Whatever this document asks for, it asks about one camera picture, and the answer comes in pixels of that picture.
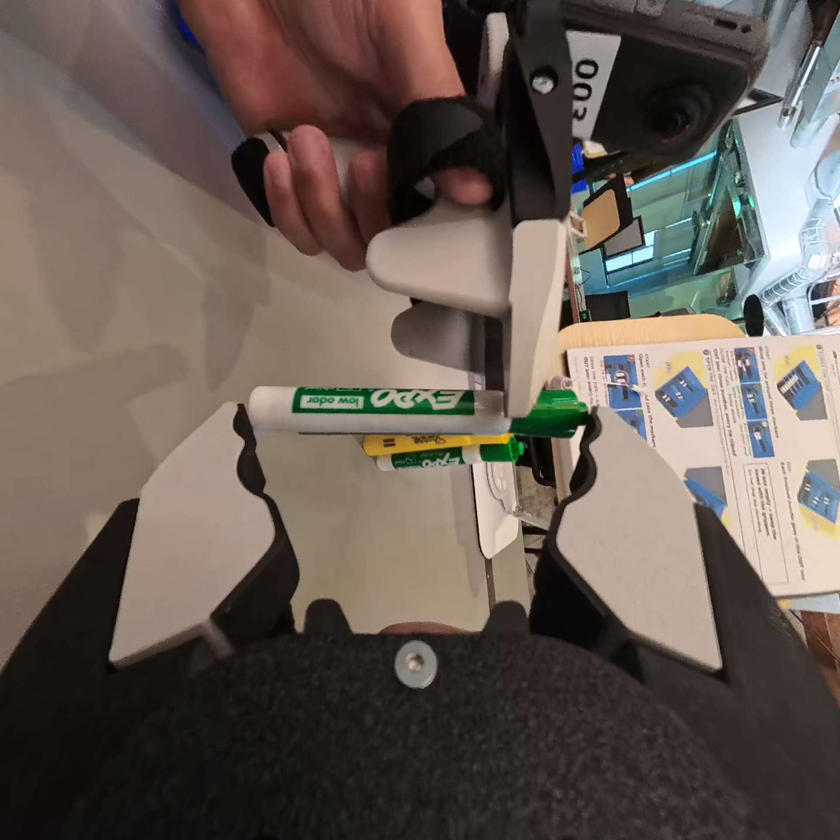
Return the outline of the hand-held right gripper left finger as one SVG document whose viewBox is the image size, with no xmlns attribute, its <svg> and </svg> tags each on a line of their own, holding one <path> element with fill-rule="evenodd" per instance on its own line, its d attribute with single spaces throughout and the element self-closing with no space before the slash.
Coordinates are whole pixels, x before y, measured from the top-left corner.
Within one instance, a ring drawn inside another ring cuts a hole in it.
<svg viewBox="0 0 840 840">
<path fill-rule="evenodd" d="M 124 668 L 196 641 L 226 658 L 294 627 L 298 583 L 245 406 L 226 403 L 142 488 L 109 661 Z"/>
</svg>

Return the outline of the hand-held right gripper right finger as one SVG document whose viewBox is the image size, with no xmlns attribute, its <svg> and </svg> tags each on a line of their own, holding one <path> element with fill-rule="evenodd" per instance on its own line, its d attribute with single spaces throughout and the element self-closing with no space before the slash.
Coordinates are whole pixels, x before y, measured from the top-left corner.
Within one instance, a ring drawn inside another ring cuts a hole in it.
<svg viewBox="0 0 840 840">
<path fill-rule="evenodd" d="M 537 570 L 531 630 L 612 657 L 625 643 L 722 668 L 694 503 L 612 409 L 591 410 Z"/>
</svg>

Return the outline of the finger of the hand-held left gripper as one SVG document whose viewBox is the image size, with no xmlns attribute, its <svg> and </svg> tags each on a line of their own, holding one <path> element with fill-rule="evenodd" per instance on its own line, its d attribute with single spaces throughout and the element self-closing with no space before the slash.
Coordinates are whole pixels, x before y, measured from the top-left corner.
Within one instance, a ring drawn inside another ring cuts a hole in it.
<svg viewBox="0 0 840 840">
<path fill-rule="evenodd" d="M 473 374 L 491 391 L 506 389 L 505 323 L 498 318 L 414 303 L 394 319 L 392 343 L 409 359 Z"/>
<path fill-rule="evenodd" d="M 373 237 L 366 269 L 384 291 L 505 323 L 506 412 L 524 417 L 551 378 L 560 330 L 569 225 L 511 225 L 507 204 L 436 203 Z"/>
</svg>

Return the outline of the green dry erase marker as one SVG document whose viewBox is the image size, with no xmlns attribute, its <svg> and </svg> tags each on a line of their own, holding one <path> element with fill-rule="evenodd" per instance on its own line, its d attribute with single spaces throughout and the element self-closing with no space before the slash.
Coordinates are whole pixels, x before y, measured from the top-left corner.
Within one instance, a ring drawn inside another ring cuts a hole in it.
<svg viewBox="0 0 840 840">
<path fill-rule="evenodd" d="M 416 451 L 404 454 L 378 455 L 374 461 L 382 471 L 431 469 L 479 464 L 515 464 L 527 446 L 515 437 L 502 444 L 472 444 Z"/>
<path fill-rule="evenodd" d="M 573 391 L 543 391 L 525 416 L 514 417 L 496 391 L 262 385 L 246 410 L 256 431 L 326 435 L 569 438 L 589 418 Z"/>
</svg>

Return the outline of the yellow highlighter marker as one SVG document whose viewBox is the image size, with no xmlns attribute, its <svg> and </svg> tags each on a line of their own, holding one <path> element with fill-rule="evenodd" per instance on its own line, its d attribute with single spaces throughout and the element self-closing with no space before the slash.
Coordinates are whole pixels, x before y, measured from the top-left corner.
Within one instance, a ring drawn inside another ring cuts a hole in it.
<svg viewBox="0 0 840 840">
<path fill-rule="evenodd" d="M 372 434 L 364 436 L 362 446 L 368 456 L 378 457 L 472 445 L 504 445 L 512 438 L 512 434 Z"/>
</svg>

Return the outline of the grey desk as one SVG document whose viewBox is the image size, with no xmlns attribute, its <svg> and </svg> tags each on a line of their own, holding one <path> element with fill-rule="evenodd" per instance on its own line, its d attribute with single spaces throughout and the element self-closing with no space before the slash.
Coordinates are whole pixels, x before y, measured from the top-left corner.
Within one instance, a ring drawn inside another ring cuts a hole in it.
<svg viewBox="0 0 840 840">
<path fill-rule="evenodd" d="M 164 2 L 2 2 L 2 664 L 112 510 L 257 385 L 455 386 L 269 230 Z"/>
</svg>

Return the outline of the person's left hand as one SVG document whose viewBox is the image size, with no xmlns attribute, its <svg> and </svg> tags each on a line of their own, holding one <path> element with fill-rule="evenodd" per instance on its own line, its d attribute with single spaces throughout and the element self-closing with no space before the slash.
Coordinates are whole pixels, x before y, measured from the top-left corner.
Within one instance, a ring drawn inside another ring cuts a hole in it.
<svg viewBox="0 0 840 840">
<path fill-rule="evenodd" d="M 365 268 L 390 225 L 383 144 L 415 101 L 465 88 L 437 1 L 181 1 L 246 140 L 243 192 L 306 256 Z"/>
</svg>

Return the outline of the printed instruction sheet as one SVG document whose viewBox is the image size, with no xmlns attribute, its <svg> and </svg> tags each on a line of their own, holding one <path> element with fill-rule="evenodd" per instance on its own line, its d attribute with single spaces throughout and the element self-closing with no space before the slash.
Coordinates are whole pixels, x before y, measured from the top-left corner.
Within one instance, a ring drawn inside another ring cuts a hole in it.
<svg viewBox="0 0 840 840">
<path fill-rule="evenodd" d="M 776 596 L 839 589 L 838 333 L 566 351 L 711 509 Z"/>
</svg>

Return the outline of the silver ventilation duct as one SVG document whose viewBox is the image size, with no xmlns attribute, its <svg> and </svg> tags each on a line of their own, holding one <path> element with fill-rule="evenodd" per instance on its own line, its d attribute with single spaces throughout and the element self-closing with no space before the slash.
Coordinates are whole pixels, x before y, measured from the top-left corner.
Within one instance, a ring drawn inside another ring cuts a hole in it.
<svg viewBox="0 0 840 840">
<path fill-rule="evenodd" d="M 836 265 L 829 265 L 823 272 L 801 268 L 762 290 L 759 300 L 767 332 L 781 336 L 812 332 L 816 326 L 811 290 L 835 279 L 838 279 Z"/>
</svg>

